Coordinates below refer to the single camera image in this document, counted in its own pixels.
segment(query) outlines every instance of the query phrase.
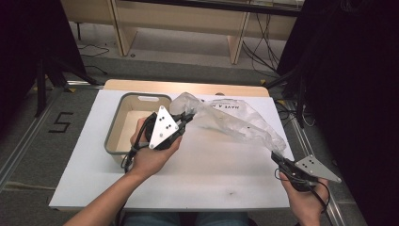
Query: white plastic bag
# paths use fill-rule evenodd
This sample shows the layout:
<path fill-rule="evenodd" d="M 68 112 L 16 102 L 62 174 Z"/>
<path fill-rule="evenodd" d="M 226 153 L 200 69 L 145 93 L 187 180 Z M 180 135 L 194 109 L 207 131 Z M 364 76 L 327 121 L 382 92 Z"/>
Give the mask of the white plastic bag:
<path fill-rule="evenodd" d="M 212 128 L 241 140 L 260 140 L 270 151 L 283 155 L 282 137 L 245 101 L 221 99 L 203 102 L 188 92 L 172 101 L 170 114 L 195 113 L 195 124 Z"/>

